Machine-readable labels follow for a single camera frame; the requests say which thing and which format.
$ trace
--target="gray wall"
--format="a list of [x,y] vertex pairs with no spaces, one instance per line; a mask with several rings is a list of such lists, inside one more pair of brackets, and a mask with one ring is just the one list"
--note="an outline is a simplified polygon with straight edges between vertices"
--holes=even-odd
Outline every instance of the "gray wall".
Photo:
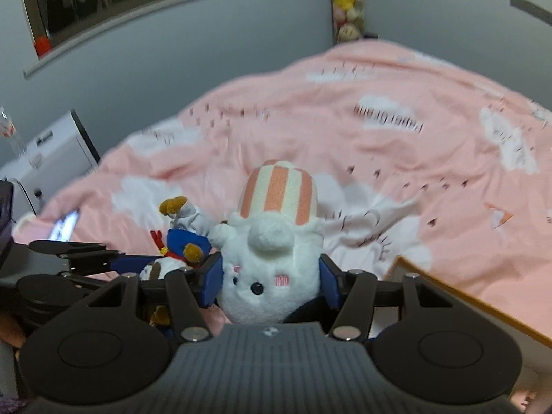
[[[29,140],[75,109],[100,154],[209,89],[332,45],[329,0],[197,0],[71,49],[32,74],[21,0],[0,0],[0,106]],[[0,141],[0,163],[12,157]]]
[[[552,0],[529,0],[552,11]],[[368,30],[442,57],[552,109],[552,27],[509,0],[366,0]]]

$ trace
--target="cable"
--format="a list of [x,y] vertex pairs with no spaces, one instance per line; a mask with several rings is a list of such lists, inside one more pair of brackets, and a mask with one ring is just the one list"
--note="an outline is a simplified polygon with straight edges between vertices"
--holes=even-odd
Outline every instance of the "cable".
[[29,195],[27,194],[27,191],[25,190],[25,187],[23,186],[23,184],[20,181],[18,181],[17,179],[8,179],[8,181],[10,181],[12,183],[16,183],[16,184],[19,185],[19,187],[22,189],[23,193],[25,194],[25,197],[27,198],[27,201],[28,201],[29,205],[31,206],[32,212],[36,216],[37,211],[34,209],[34,206],[32,205],[31,199],[30,199]]

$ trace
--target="pink and white striped hat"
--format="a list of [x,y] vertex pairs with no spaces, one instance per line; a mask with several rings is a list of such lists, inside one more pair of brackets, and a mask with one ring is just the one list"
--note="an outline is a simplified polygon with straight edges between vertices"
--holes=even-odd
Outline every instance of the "pink and white striped hat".
[[316,217],[316,184],[308,172],[283,160],[265,161],[253,170],[239,204],[242,218],[278,211],[301,226]]

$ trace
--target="phone screen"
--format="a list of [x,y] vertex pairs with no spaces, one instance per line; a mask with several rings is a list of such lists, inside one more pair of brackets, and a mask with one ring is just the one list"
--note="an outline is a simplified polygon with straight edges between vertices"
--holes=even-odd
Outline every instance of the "phone screen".
[[50,241],[69,241],[78,220],[78,211],[72,211],[65,218],[58,219],[50,232]]

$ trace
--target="pink bedsheet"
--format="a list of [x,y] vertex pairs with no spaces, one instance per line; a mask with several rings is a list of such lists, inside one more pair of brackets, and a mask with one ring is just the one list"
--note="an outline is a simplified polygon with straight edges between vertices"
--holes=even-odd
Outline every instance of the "pink bedsheet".
[[[552,114],[477,74],[382,41],[233,80],[109,152],[16,234],[155,254],[159,203],[221,221],[249,173],[285,159],[317,182],[325,249],[380,277],[402,254],[552,338]],[[365,216],[368,211],[377,217]]]

